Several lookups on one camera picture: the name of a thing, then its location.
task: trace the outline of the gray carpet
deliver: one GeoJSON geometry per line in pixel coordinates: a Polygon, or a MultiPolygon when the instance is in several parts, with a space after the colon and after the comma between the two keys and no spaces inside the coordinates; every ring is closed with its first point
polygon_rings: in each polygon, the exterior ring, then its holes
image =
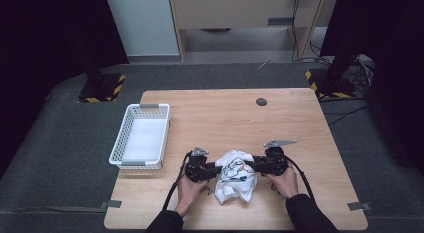
{"type": "MultiPolygon", "coordinates": [[[[110,67],[104,72],[127,77],[114,102],[78,103],[85,75],[57,85],[0,181],[0,232],[114,232],[103,226],[104,213],[7,209],[97,207],[108,201],[118,173],[108,158],[123,114],[146,90],[309,87],[304,72],[319,67],[266,64],[258,69],[260,65],[110,67]]],[[[365,105],[363,100],[321,103],[325,113],[365,105]]],[[[326,116],[329,123],[341,117],[326,116]]],[[[365,232],[424,232],[424,177],[392,159],[368,110],[348,115],[330,129],[359,200],[373,207],[366,212],[365,232]]]]}

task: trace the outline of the person's arm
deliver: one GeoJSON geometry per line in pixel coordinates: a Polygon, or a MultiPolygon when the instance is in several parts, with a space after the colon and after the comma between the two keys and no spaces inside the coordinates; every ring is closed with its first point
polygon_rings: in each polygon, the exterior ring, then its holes
{"type": "Polygon", "coordinates": [[[146,233],[181,232],[183,229],[184,216],[199,198],[201,190],[208,182],[192,182],[187,176],[178,181],[178,204],[175,211],[164,210],[153,220],[146,233]]]}
{"type": "Polygon", "coordinates": [[[333,223],[307,195],[299,194],[297,175],[291,164],[284,174],[280,176],[267,174],[266,177],[274,183],[280,194],[286,197],[287,212],[296,232],[338,232],[333,223]]]}

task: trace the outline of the person's left hand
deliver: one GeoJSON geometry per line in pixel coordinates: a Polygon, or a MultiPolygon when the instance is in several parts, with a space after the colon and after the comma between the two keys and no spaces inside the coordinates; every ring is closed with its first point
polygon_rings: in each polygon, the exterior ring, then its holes
{"type": "Polygon", "coordinates": [[[207,181],[198,183],[193,182],[185,175],[178,181],[178,205],[175,211],[180,214],[182,218],[184,218],[193,204],[197,201],[200,191],[207,184],[207,181]]]}

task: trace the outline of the black sleeve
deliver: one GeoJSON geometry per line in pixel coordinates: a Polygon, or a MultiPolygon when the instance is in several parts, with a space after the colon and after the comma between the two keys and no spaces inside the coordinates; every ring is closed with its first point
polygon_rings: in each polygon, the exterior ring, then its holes
{"type": "Polygon", "coordinates": [[[299,194],[287,199],[286,208],[296,232],[339,232],[307,195],[299,194]]]}
{"type": "Polygon", "coordinates": [[[146,233],[179,233],[183,229],[183,218],[174,211],[164,210],[150,223],[146,233]]]}

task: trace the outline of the crumpled white fabric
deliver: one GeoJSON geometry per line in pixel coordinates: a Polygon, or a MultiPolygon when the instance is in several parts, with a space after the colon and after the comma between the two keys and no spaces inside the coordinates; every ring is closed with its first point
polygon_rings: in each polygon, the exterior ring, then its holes
{"type": "Polygon", "coordinates": [[[231,197],[250,201],[258,177],[244,160],[253,161],[253,157],[242,151],[231,150],[215,162],[215,166],[222,166],[215,188],[215,196],[221,205],[231,197]]]}

